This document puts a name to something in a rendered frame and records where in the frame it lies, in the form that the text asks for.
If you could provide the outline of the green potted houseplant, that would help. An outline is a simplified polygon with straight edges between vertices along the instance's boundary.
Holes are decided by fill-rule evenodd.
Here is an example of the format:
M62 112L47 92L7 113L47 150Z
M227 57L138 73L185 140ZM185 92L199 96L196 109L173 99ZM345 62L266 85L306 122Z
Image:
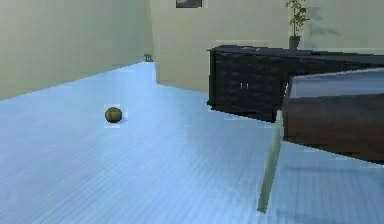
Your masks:
M289 25L292 28L292 34L289 37L289 48L298 49L304 23L308 21L307 8L305 7L306 0L287 0L285 6L290 9L291 17Z

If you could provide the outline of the black wooden sideboard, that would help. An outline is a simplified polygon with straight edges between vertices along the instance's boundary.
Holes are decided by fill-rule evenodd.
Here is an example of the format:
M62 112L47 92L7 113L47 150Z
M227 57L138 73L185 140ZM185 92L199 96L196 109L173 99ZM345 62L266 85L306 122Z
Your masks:
M384 68L384 55L220 45L209 50L212 109L273 122L294 76Z

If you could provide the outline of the olive green ball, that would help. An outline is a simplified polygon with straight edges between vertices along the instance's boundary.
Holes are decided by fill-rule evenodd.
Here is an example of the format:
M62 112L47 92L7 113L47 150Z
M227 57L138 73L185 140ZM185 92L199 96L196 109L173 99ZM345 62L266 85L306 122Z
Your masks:
M105 111L105 119L109 123L118 123L122 120L122 111L117 107L110 107Z

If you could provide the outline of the glass table with pale legs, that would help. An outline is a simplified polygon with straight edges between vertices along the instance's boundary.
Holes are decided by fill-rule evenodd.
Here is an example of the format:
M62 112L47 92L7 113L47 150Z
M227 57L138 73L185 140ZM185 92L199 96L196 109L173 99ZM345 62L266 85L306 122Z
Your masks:
M286 85L283 104L287 98L367 94L384 94L384 68L294 76ZM257 210L261 213L267 211L281 145L286 141L284 139L282 107L277 111L273 124L273 140L269 149L257 203Z

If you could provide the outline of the dark framed wall picture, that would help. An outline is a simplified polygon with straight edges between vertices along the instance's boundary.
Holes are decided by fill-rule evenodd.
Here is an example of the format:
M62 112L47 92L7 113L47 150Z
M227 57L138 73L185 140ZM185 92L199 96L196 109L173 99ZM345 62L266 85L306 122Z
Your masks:
M176 8L201 8L203 0L176 0Z

